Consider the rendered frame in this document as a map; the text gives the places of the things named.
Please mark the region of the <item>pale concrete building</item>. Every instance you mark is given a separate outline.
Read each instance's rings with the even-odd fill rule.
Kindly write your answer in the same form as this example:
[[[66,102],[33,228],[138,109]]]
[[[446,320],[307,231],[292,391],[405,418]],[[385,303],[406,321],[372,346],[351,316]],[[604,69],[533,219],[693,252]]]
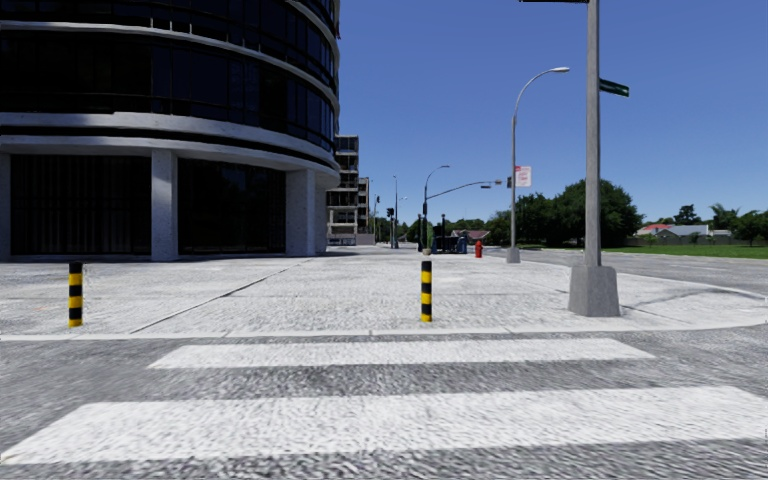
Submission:
[[[329,246],[374,245],[369,216],[369,178],[359,172],[359,137],[337,135],[335,160],[340,183],[326,193]]]

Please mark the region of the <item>black bus shelter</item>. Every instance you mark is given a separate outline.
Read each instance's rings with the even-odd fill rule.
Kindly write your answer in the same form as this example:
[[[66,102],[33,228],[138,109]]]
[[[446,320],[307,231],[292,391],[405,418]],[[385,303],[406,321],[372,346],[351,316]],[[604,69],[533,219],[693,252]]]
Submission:
[[[445,215],[442,214],[441,221],[433,227],[432,251],[437,254],[457,253],[459,239],[447,229]]]

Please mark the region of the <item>trees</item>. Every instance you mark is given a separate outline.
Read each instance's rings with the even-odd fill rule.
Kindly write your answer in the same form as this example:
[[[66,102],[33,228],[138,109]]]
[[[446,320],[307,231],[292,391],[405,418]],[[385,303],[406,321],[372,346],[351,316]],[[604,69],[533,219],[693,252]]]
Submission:
[[[768,209],[742,213],[738,208],[728,209],[720,203],[710,206],[712,217],[701,218],[695,206],[683,205],[672,217],[646,221],[634,205],[631,196],[620,186],[607,180],[601,182],[601,245],[608,248],[624,247],[626,238],[651,224],[701,225],[712,229],[730,230],[736,240],[753,244],[757,240],[768,242]],[[433,238],[433,227],[441,220],[429,220],[428,236]],[[489,245],[510,244],[510,212],[495,212],[488,220],[446,220],[447,229],[453,231],[481,230],[487,234],[482,241]],[[516,200],[516,240],[522,245],[562,247],[567,244],[581,246],[585,236],[585,182],[568,185],[558,195],[548,198],[541,193],[521,195]]]

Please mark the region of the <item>round glass tower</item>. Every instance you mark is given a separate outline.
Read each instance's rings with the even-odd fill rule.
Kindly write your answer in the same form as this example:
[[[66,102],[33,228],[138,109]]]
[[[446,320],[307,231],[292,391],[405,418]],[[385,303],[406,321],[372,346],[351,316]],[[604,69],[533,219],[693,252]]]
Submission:
[[[0,261],[314,256],[340,0],[0,0]]]

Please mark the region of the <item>row of houses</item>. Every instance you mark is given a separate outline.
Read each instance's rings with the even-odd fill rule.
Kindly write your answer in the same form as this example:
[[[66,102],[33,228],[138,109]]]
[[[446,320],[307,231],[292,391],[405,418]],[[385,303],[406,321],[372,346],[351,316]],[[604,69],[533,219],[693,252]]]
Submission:
[[[712,229],[706,224],[651,224],[642,227],[633,236],[626,238],[624,245],[647,245],[647,240],[650,237],[653,237],[652,245],[727,245],[732,244],[735,240],[730,230]]]

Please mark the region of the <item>yellow black striped post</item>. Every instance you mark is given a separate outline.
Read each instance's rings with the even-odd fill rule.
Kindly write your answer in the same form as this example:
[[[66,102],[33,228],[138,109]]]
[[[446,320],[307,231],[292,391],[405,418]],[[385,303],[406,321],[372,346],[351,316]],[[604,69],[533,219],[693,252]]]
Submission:
[[[82,325],[83,321],[83,266],[76,261],[69,264],[68,272],[68,327]]]
[[[420,319],[422,322],[432,321],[432,262],[424,260],[421,262],[421,313]]]

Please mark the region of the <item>sign on a post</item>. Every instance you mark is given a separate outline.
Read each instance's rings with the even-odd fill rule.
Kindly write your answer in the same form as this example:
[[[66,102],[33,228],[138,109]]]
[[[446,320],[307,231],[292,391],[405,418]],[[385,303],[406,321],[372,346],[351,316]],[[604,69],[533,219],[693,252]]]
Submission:
[[[599,0],[521,0],[581,3],[587,9],[586,176],[584,259],[571,268],[568,310],[584,317],[621,315],[617,273],[602,264]]]

